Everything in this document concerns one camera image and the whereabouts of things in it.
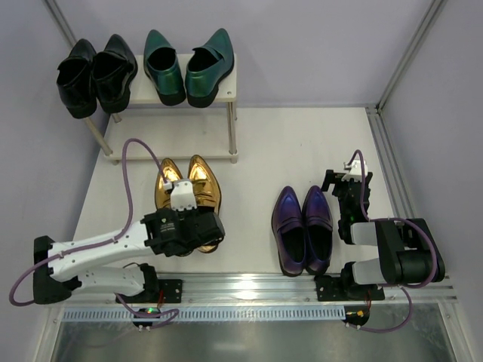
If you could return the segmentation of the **gold loafer shoe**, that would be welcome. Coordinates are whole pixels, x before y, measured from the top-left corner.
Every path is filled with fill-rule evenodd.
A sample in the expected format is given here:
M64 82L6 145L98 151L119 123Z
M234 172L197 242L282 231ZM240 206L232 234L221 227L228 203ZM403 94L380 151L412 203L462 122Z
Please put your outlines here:
M193 186L197 207L202 211L220 212L222 193L220 184L205 159L193 155L189 161L188 179Z
M157 209L171 208L171 192L175 181L181 180L183 175L179 167L170 158L161 162L161 172L158 174L155 186L155 206Z

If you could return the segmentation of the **purple loafer shoe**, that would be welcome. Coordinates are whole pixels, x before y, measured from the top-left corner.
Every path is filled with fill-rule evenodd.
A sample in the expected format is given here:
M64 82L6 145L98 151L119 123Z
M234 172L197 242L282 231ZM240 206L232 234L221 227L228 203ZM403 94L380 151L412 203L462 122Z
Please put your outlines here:
M306 270L323 275L330 266L333 250L333 218L328 201L319 186L312 186L302 208L306 236Z
M278 196L271 226L282 274L291 278L301 275L306 264L305 233L300 203L292 187L285 186Z

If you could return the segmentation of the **green loafer shoe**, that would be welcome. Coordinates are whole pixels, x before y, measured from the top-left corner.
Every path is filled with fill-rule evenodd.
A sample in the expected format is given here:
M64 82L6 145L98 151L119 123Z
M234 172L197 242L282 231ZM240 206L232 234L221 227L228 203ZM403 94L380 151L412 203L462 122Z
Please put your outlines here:
M158 30L146 37L143 69L163 105L177 106L186 99L177 52Z
M224 28L218 29L193 51L186 66L186 96L189 105L202 109L212 104L221 81L233 71L235 53Z

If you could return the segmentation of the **black loafer shoe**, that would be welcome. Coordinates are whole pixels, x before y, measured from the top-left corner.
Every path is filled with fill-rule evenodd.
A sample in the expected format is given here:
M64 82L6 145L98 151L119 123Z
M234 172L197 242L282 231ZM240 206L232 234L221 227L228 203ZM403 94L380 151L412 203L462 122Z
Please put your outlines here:
M113 34L105 48L94 56L91 72L97 99L105 113L120 113L128 107L137 71L136 58L127 42Z
M57 70L56 86L63 105L75 119L92 116L97 109L97 98L91 79L91 69L96 51L84 38L78 40L69 56Z

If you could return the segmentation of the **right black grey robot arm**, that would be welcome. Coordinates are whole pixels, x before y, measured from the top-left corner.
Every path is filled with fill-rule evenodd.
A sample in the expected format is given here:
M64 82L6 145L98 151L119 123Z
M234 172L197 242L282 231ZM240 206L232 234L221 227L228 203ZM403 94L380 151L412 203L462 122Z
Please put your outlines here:
M382 219L369 221L364 212L369 208L372 173L365 184L345 172L325 171L323 192L333 186L340 219L339 237L345 244L377 249L377 257L362 262L347 262L340 276L331 280L334 296L361 301L367 297L383 300L383 285L415 287L425 281L438 283L445 278L445 263L424 219Z

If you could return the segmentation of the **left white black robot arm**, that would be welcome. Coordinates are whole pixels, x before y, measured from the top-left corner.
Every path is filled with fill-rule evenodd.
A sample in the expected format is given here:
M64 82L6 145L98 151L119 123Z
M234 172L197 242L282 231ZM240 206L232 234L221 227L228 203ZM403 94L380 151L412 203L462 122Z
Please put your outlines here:
M225 230L214 212L167 208L145 215L117 238L114 232L83 241L34 240L33 299L37 305L71 296L114 293L117 302L155 302L161 292L153 266L115 268L114 262L154 255L178 256L207 244L219 244Z

